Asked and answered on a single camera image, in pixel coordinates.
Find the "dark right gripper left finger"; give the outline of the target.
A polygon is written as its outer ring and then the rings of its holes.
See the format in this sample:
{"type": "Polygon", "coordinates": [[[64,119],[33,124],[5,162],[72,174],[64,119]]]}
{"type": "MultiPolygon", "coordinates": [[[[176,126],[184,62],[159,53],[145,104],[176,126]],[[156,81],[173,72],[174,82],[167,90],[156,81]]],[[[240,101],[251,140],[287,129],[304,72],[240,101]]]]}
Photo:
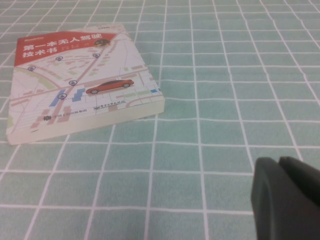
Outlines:
{"type": "Polygon", "coordinates": [[[320,199],[307,198],[279,161],[256,160],[251,205],[259,240],[320,238],[320,199]]]}

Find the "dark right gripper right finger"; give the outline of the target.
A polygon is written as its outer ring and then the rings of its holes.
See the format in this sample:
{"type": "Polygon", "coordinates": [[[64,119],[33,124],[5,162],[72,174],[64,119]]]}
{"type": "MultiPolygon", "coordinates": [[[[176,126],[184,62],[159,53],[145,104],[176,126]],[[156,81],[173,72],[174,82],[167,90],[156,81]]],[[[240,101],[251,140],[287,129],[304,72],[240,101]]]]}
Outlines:
{"type": "Polygon", "coordinates": [[[290,156],[282,156],[279,165],[310,200],[320,199],[320,171],[290,156]]]}

